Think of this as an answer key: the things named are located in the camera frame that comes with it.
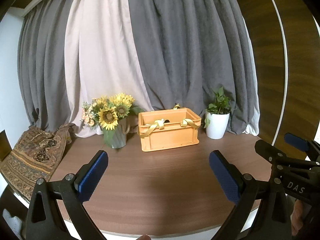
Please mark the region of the orange plastic crate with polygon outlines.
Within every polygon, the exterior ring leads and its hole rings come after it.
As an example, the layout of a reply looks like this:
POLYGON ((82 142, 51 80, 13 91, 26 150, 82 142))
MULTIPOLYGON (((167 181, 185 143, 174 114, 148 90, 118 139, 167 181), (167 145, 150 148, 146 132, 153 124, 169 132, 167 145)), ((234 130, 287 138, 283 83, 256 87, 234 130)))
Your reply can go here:
POLYGON ((201 118, 191 109, 141 112, 138 115, 138 135, 142 151, 168 150, 199 143, 201 118))

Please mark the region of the white sheer curtain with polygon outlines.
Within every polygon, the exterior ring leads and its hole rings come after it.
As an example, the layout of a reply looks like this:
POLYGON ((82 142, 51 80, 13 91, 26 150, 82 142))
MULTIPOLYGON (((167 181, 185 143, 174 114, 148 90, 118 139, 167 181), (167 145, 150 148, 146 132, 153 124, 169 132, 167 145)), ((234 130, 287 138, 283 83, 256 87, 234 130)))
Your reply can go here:
POLYGON ((70 122, 81 138, 101 134, 85 127, 82 104, 100 96, 130 94, 153 109, 133 38, 129 0, 73 0, 65 35, 65 79, 70 122))

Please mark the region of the white pot green plant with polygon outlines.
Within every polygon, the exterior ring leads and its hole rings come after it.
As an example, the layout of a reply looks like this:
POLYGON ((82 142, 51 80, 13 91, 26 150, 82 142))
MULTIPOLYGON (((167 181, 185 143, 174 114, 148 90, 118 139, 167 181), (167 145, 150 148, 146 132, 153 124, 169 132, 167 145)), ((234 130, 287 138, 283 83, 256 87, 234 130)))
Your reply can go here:
POLYGON ((210 139, 221 139, 226 131, 231 113, 230 99, 221 86, 214 92, 214 101, 206 108, 204 128, 210 139))

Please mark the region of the grey curtain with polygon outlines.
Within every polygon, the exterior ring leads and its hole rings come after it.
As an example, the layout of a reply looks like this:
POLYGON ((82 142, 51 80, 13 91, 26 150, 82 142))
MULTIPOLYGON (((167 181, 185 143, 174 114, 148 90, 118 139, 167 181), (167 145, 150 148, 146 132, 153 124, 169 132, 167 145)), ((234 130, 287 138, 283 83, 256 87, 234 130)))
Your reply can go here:
MULTIPOLYGON (((18 78, 31 125, 68 124, 65 35, 73 0, 43 0, 24 18, 18 78)), ((129 0, 131 26, 152 110, 176 104, 203 116, 221 86, 231 99, 227 129, 259 133, 257 76, 236 0, 129 0)))

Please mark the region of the sunflower bouquet grey vase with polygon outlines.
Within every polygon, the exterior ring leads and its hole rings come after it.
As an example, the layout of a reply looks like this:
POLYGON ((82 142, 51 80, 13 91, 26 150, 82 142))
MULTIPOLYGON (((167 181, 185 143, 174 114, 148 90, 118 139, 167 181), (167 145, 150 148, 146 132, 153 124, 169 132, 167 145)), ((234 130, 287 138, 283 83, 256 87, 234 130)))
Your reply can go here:
POLYGON ((133 96, 118 93, 83 102, 81 121, 86 127, 100 128, 104 143, 110 148, 119 149, 126 145, 127 134, 131 129, 128 117, 143 111, 135 104, 133 96))

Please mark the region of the white curved lamp pole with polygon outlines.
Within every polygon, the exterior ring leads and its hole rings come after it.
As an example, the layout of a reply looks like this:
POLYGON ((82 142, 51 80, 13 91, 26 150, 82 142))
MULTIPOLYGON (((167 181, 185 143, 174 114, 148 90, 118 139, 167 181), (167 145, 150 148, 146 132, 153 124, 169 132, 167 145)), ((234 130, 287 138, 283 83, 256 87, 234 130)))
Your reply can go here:
POLYGON ((265 127, 261 137, 276 146, 284 118, 287 91, 289 86, 289 56, 284 21, 281 18, 280 6, 276 0, 267 0, 266 46, 263 52, 264 68, 261 74, 261 119, 265 127))

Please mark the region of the patterned brown fabric bag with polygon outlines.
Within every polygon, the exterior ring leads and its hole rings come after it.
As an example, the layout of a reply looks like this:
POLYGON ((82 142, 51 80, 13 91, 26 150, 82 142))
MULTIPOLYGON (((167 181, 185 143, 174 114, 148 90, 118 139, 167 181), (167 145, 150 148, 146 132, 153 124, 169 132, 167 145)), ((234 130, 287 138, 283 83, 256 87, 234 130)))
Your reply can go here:
POLYGON ((1 174, 12 190, 31 200, 36 181, 50 181, 73 139, 73 124, 46 132, 34 126, 21 135, 13 150, 1 162, 1 174))

